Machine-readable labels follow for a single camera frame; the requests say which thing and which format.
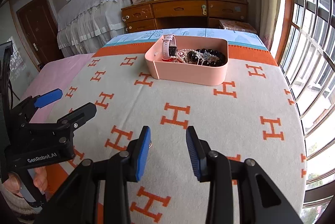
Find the orange h pattern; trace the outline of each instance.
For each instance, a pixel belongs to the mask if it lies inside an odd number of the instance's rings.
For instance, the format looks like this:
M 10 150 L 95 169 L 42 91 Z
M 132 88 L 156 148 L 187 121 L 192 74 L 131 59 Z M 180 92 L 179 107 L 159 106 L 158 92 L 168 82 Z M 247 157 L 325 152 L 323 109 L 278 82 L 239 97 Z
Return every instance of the orange h pattern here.
M 73 96 L 73 92 L 75 92 L 76 90 L 78 89 L 78 87 L 76 87 L 76 88 L 74 88 L 74 87 L 70 87 L 70 92 L 69 93 L 66 93 L 66 95 L 65 96 L 68 96 L 69 98 L 72 98 L 72 96 Z
M 303 163 L 306 160 L 306 156 L 301 153 L 300 157 L 301 157 L 301 162 Z
M 263 139 L 266 140 L 267 138 L 280 138 L 282 141 L 284 141 L 284 133 L 280 132 L 279 134 L 276 134 L 274 131 L 274 125 L 273 124 L 278 124 L 281 126 L 280 119 L 265 119 L 264 117 L 261 118 L 261 123 L 262 125 L 265 125 L 265 123 L 270 123 L 271 126 L 271 133 L 267 133 L 266 131 L 263 131 Z
M 135 211 L 137 211 L 141 214 L 144 214 L 146 216 L 149 216 L 149 217 L 153 218 L 154 219 L 153 221 L 155 223 L 158 223 L 163 214 L 162 213 L 154 214 L 154 213 L 150 212 L 149 209 L 150 209 L 150 207 L 151 207 L 151 205 L 153 204 L 154 201 L 161 202 L 164 207 L 167 207 L 170 200 L 171 200 L 171 197 L 167 196 L 166 198 L 162 198 L 162 197 L 159 197 L 157 195 L 151 194 L 149 192 L 146 192 L 144 190 L 143 186 L 140 187 L 140 189 L 138 190 L 137 195 L 139 197 L 142 196 L 142 195 L 146 196 L 146 197 L 149 198 L 149 200 L 148 200 L 147 204 L 145 205 L 144 209 L 140 208 L 140 207 L 137 207 L 136 202 L 132 202 L 131 206 L 130 206 L 130 211 L 132 212 L 132 211 L 135 210 Z
M 307 170 L 301 170 L 301 178 L 303 178 L 307 174 Z
M 99 60 L 93 60 L 91 62 L 91 64 L 89 64 L 87 67 L 89 67 L 89 66 L 96 66 L 98 61 L 100 61 L 100 59 Z
M 134 64 L 134 62 L 131 63 L 130 61 L 131 61 L 131 60 L 136 61 L 136 59 L 137 59 L 137 56 L 136 56 L 136 57 L 132 57 L 132 58 L 128 58 L 128 57 L 126 57 L 126 58 L 124 59 L 124 61 L 125 61 L 125 60 L 128 60 L 128 62 L 126 62 L 126 63 L 121 63 L 120 66 L 121 66 L 121 65 L 130 65 L 130 66 L 132 66 L 132 65 Z
M 218 91 L 216 89 L 214 89 L 214 95 L 217 96 L 218 94 L 222 94 L 222 95 L 229 95 L 229 96 L 233 96 L 234 98 L 237 98 L 236 96 L 236 92 L 227 92 L 227 85 L 231 85 L 232 87 L 235 87 L 235 82 L 223 82 L 222 86 L 223 86 L 223 91 Z
M 108 105 L 109 105 L 109 103 L 104 104 L 104 101 L 105 101 L 106 97 L 109 98 L 109 99 L 112 99 L 113 96 L 114 96 L 114 94 L 109 95 L 109 94 L 105 94 L 104 92 L 101 92 L 101 94 L 99 95 L 99 97 L 101 97 L 101 96 L 103 96 L 102 101 L 101 102 L 96 101 L 94 104 L 98 105 L 98 106 L 101 106 L 101 107 L 104 107 L 104 109 L 106 110 L 107 107 L 108 107 Z
M 76 156 L 79 156 L 79 159 L 80 159 L 80 160 L 82 160 L 82 159 L 84 158 L 85 153 L 80 153 L 78 150 L 76 150 L 76 149 L 74 148 L 74 146 L 73 146 L 73 151 L 74 151 L 74 153 L 76 154 Z M 74 159 L 75 159 L 75 158 L 73 158 L 72 160 L 69 160 L 68 162 L 69 162 L 69 164 L 70 164 L 71 166 L 73 166 L 74 168 L 76 168 L 76 167 L 77 167 L 77 164 L 75 164 L 75 163 L 73 162 Z
M 173 106 L 170 105 L 168 102 L 165 103 L 165 107 L 164 110 L 167 111 L 168 109 L 173 109 L 174 113 L 173 113 L 173 119 L 167 119 L 166 116 L 162 116 L 162 119 L 160 121 L 161 125 L 164 125 L 165 123 L 170 123 L 170 124 L 175 124 L 175 125 L 179 125 L 179 126 L 183 126 L 184 130 L 187 129 L 187 125 L 188 125 L 188 120 L 184 120 L 184 121 L 178 121 L 177 120 L 177 116 L 178 116 L 178 111 L 184 111 L 186 114 L 190 114 L 190 106 L 186 106 L 185 107 L 179 107 L 179 106 Z
M 241 161 L 241 154 L 236 154 L 236 157 L 229 157 L 228 156 L 227 159 L 240 162 Z M 232 180 L 232 185 L 237 185 L 237 180 L 235 180 L 235 179 Z
M 115 143 L 110 142 L 110 139 L 108 138 L 106 143 L 105 143 L 105 147 L 109 146 L 109 147 L 115 148 L 115 149 L 120 150 L 120 151 L 126 150 L 127 146 L 124 146 L 124 147 L 119 146 L 120 139 L 121 139 L 122 135 L 124 135 L 124 136 L 127 137 L 128 140 L 131 140 L 131 137 L 133 136 L 133 132 L 132 131 L 124 132 L 122 130 L 117 129 L 116 126 L 114 125 L 112 130 L 111 130 L 111 133 L 118 133 L 119 135 L 116 138 Z
M 291 92 L 287 91 L 286 89 L 284 89 L 284 92 L 285 92 L 286 95 L 291 94 Z M 294 104 L 294 101 L 292 101 L 291 99 L 287 99 L 287 100 L 288 100 L 290 105 Z
M 100 75 L 104 75 L 106 73 L 106 71 L 103 71 L 103 72 L 100 72 L 100 71 L 97 71 L 95 73 L 95 75 L 97 75 L 96 77 L 91 77 L 90 81 L 91 80 L 96 80 L 96 81 L 100 81 L 101 77 L 99 78 Z
M 139 76 L 139 77 L 141 77 L 141 76 L 145 76 L 145 77 L 144 77 L 144 80 L 143 80 L 143 81 L 136 80 L 135 83 L 134 83 L 134 85 L 137 85 L 137 84 L 143 84 L 143 85 L 149 85 L 149 87 L 152 86 L 153 81 L 151 81 L 151 82 L 146 82 L 146 80 L 148 79 L 148 77 L 151 77 L 150 74 L 146 74 L 146 73 L 141 72 L 138 76 Z
M 261 76 L 261 77 L 263 77 L 264 79 L 266 79 L 265 74 L 259 74 L 258 71 L 257 71 L 257 69 L 263 71 L 263 69 L 262 69 L 261 66 L 252 66 L 252 65 L 248 65 L 248 64 L 246 64 L 246 67 L 247 67 L 247 68 L 253 68 L 254 71 L 255 71 L 255 72 L 250 72 L 250 71 L 248 71 L 248 72 L 249 72 L 249 76 L 253 76 L 253 75 L 254 75 L 254 76 Z

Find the watch face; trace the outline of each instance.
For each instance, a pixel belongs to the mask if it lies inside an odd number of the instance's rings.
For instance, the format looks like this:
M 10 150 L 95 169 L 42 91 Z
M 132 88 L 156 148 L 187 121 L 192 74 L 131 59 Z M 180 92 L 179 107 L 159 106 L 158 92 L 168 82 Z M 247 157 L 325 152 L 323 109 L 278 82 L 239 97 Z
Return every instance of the watch face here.
M 176 46 L 169 46 L 169 56 L 174 56 L 175 52 L 177 51 L 177 47 Z

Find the jewelry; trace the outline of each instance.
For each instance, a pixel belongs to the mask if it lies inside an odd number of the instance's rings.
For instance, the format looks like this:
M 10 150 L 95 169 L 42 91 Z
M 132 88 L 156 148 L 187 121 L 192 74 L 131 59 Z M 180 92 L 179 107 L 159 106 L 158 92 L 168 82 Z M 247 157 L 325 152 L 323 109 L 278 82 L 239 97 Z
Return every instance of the jewelry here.
M 174 56 L 170 56 L 170 59 L 167 61 L 218 67 L 225 64 L 225 55 L 212 49 L 180 49 L 175 52 Z

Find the smartwatch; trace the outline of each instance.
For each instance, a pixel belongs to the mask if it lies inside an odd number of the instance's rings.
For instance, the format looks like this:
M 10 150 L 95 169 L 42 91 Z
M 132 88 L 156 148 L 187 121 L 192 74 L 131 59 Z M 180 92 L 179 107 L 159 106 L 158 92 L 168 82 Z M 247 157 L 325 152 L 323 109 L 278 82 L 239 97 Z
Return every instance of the smartwatch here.
M 162 44 L 162 54 L 163 54 L 162 59 L 163 60 L 170 59 L 170 56 L 174 56 L 176 51 L 177 51 L 177 45 L 175 43 L 175 35 L 174 34 L 165 35 Z

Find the human hand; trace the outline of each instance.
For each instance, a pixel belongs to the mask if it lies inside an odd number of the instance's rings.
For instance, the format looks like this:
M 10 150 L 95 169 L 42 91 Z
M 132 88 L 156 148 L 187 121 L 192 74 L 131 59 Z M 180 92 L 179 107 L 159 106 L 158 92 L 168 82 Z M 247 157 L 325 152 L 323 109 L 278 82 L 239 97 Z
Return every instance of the human hand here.
M 48 181 L 46 179 L 46 168 L 43 167 L 36 167 L 34 168 L 36 172 L 35 178 L 33 179 L 34 185 L 40 190 L 45 191 L 46 187 L 48 186 Z M 9 178 L 4 182 L 4 187 L 13 194 L 16 194 L 22 197 L 20 193 L 20 181 L 13 173 L 8 174 Z

